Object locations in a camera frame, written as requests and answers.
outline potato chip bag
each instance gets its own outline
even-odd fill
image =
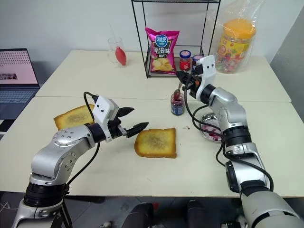
[[[175,74],[173,49],[179,36],[179,31],[156,32],[145,28],[151,41],[151,72]]]

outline white wall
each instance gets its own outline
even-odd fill
[[[222,0],[222,6],[229,2]],[[303,5],[303,0],[266,0],[253,54],[270,62]],[[135,6],[141,21],[141,4]],[[145,3],[148,26],[181,30],[179,44],[200,41],[205,8],[204,4]],[[32,61],[50,74],[72,49],[108,49],[109,22],[127,50],[139,50],[131,0],[0,0],[0,48],[28,48]]]

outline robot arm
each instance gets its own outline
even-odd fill
[[[120,125],[119,117],[129,114],[133,108],[119,108],[113,100],[102,96],[93,99],[96,123],[58,131],[52,141],[34,156],[29,185],[12,227],[56,227],[57,215],[68,190],[66,183],[77,159],[96,143],[110,142],[122,135],[132,137],[148,125],[139,123],[126,130]]]
[[[215,58],[200,59],[197,76],[178,72],[185,92],[208,104],[217,116],[222,131],[223,152],[226,162],[228,186],[241,196],[243,210],[249,228],[304,228],[304,223],[294,210],[279,195],[267,187],[265,170],[251,141],[246,111],[237,98],[226,90],[211,85],[215,77]]]

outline slice of toast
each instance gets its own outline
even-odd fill
[[[175,128],[142,131],[138,134],[134,147],[141,157],[176,158]]]
[[[90,108],[93,110],[94,105],[90,104]],[[58,130],[68,127],[75,127],[86,123],[94,123],[86,105],[74,108],[66,113],[56,116],[54,121]]]

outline floor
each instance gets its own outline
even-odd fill
[[[23,193],[0,192],[0,228],[11,227]],[[154,203],[156,228],[186,228],[184,211],[191,198],[184,197],[105,197],[99,203],[67,199],[74,228],[98,228],[107,221],[120,228],[130,211],[141,202]],[[238,199],[196,198],[207,210],[212,227],[231,221],[237,215]],[[288,203],[304,218],[304,198],[288,198]]]

